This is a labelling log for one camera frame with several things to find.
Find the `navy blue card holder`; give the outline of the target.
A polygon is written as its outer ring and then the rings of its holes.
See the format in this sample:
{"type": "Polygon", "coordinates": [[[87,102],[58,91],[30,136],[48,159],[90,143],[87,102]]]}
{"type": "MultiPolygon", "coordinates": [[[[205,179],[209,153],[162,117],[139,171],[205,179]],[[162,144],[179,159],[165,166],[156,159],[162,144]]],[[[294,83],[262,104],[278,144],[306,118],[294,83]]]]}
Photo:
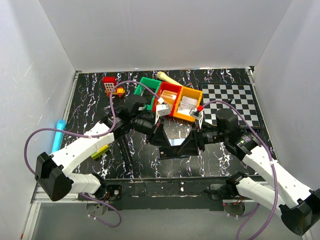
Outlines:
{"type": "Polygon", "coordinates": [[[176,146],[172,146],[171,148],[159,147],[158,152],[160,160],[190,157],[190,155],[178,153],[176,146]]]}

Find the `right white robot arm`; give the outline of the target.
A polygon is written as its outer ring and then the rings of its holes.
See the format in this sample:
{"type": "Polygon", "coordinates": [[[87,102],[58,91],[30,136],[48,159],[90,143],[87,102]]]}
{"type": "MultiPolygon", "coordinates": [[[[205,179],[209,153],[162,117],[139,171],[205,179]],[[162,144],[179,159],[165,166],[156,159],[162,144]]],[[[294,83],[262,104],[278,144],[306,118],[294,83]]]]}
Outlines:
{"type": "Polygon", "coordinates": [[[182,150],[204,149],[206,144],[223,143],[225,148],[269,184],[265,187],[244,173],[237,172],[211,194],[237,199],[246,197],[278,215],[284,225],[298,236],[305,235],[320,220],[320,191],[293,177],[272,155],[254,131],[239,126],[238,113],[229,108],[216,112],[216,126],[206,126],[203,107],[190,110],[195,130],[182,143],[182,150]]]}

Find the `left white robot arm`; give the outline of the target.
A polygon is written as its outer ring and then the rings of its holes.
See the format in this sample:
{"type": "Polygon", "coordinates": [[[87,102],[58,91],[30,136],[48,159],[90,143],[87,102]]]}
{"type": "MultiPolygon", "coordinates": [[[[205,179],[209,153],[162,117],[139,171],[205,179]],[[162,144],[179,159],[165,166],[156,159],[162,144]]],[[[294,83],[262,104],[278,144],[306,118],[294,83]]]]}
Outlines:
{"type": "Polygon", "coordinates": [[[78,174],[74,169],[93,153],[135,130],[146,135],[151,145],[170,148],[162,116],[170,113],[170,106],[160,98],[156,111],[148,111],[147,101],[140,95],[131,95],[123,105],[87,131],[88,138],[80,137],[66,147],[52,153],[41,153],[36,160],[35,180],[53,201],[71,193],[87,193],[95,200],[105,198],[108,184],[97,173],[78,174]]]}

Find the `white gold VIP card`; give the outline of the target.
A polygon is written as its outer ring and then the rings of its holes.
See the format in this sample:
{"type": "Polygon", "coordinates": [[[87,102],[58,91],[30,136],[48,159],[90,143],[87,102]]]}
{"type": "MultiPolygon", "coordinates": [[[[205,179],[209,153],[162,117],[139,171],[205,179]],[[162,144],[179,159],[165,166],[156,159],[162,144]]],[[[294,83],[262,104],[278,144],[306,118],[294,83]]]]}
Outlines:
{"type": "Polygon", "coordinates": [[[198,100],[195,98],[183,96],[180,100],[178,111],[190,111],[192,108],[195,108],[198,100]]]}

